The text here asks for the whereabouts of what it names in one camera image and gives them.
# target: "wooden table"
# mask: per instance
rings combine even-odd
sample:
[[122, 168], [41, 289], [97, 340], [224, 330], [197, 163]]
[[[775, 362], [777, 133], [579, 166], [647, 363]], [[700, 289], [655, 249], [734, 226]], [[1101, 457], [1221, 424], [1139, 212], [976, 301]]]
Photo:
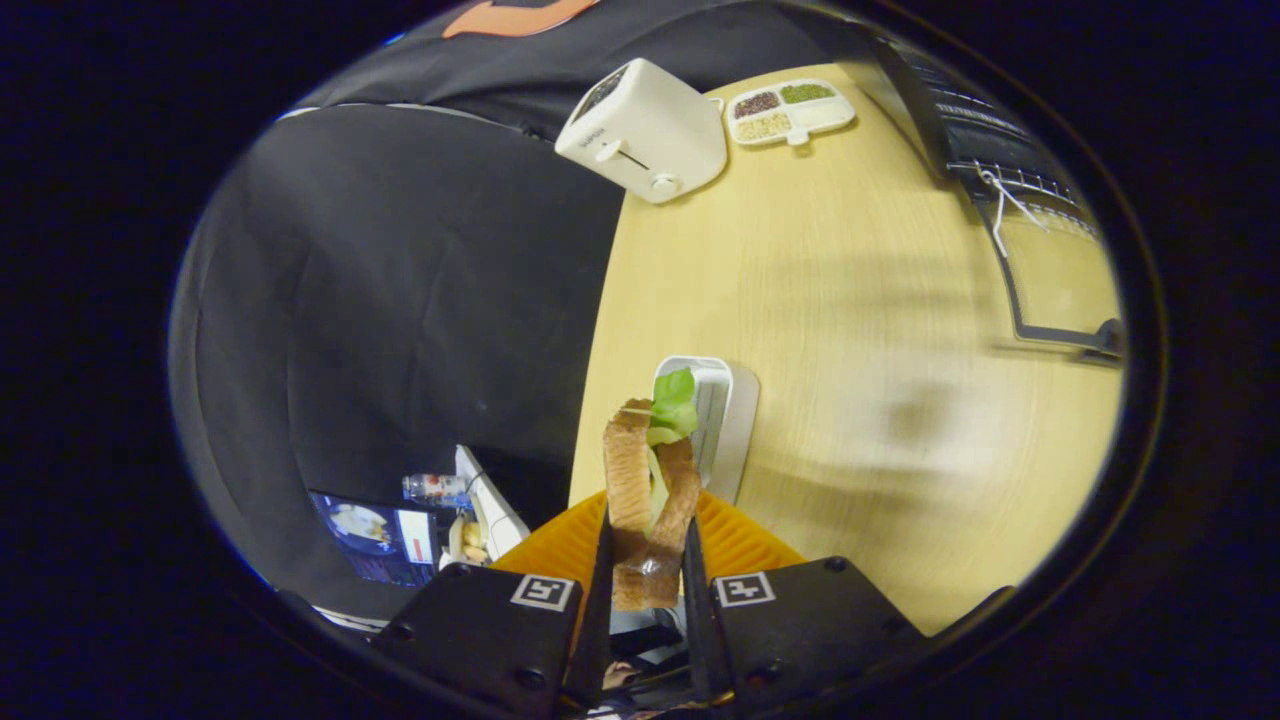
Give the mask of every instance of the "wooden table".
[[[1089, 497], [1123, 372], [1012, 337], [995, 250], [835, 65], [858, 118], [808, 147], [730, 143], [712, 184], [627, 196], [582, 400], [570, 502], [604, 487], [600, 438], [667, 355], [750, 368], [760, 401], [737, 506], [806, 557], [852, 560], [927, 634], [1021, 582]], [[1027, 319], [1119, 316], [1093, 238], [1006, 217]]]

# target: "toaster knob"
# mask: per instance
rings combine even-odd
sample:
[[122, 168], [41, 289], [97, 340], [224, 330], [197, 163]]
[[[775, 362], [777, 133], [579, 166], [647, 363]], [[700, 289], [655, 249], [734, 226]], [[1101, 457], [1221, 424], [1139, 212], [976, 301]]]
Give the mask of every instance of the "toaster knob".
[[649, 187], [653, 188], [654, 195], [666, 200], [675, 197], [680, 192], [680, 179], [676, 176], [668, 174], [654, 176], [653, 183]]

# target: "plastic bottle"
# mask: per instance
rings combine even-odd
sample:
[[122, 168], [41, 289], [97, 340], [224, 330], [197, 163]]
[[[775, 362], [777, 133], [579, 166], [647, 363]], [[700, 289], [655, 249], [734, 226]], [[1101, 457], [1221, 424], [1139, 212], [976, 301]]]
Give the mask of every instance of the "plastic bottle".
[[467, 496], [470, 480], [462, 475], [433, 475], [421, 473], [404, 478], [404, 500], [428, 507], [470, 507]]

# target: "white cable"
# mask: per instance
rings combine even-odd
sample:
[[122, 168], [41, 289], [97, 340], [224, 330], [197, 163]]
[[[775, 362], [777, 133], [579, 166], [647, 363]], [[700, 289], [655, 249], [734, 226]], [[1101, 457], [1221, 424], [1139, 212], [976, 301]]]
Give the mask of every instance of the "white cable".
[[982, 178], [982, 181], [986, 182], [987, 184], [989, 184], [991, 187], [993, 187], [997, 191], [1000, 191], [1000, 204], [996, 205], [996, 222], [992, 223], [992, 225], [991, 225], [991, 234], [996, 238], [996, 247], [1000, 249], [1000, 256], [1001, 258], [1009, 258], [1009, 250], [1005, 249], [1005, 241], [1004, 241], [1002, 237], [1000, 237], [1000, 225], [1001, 225], [1001, 223], [1005, 222], [1005, 199], [1006, 197], [1009, 199], [1010, 202], [1012, 202], [1014, 205], [1016, 205], [1018, 209], [1021, 210], [1023, 214], [1025, 214], [1027, 218], [1029, 218], [1030, 222], [1036, 224], [1036, 227], [1038, 227], [1039, 229], [1042, 229], [1044, 232], [1048, 232], [1048, 225], [1046, 225], [1043, 222], [1041, 222], [1039, 218], [1037, 218], [1036, 215], [1033, 215], [1032, 211], [1028, 210], [1027, 206], [1023, 205], [1016, 197], [1014, 197], [1014, 195], [1011, 192], [1009, 192], [1007, 190], [1005, 190], [1004, 183], [1001, 183], [1000, 179], [995, 174], [992, 174], [991, 170], [979, 170], [978, 172], [978, 177]]

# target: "white toaster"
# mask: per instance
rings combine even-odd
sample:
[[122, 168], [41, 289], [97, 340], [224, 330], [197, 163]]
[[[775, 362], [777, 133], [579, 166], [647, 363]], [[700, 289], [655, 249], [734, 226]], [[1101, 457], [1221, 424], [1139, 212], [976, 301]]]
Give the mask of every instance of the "white toaster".
[[649, 202], [666, 202], [721, 174], [719, 108], [637, 58], [595, 83], [570, 115], [556, 152]]

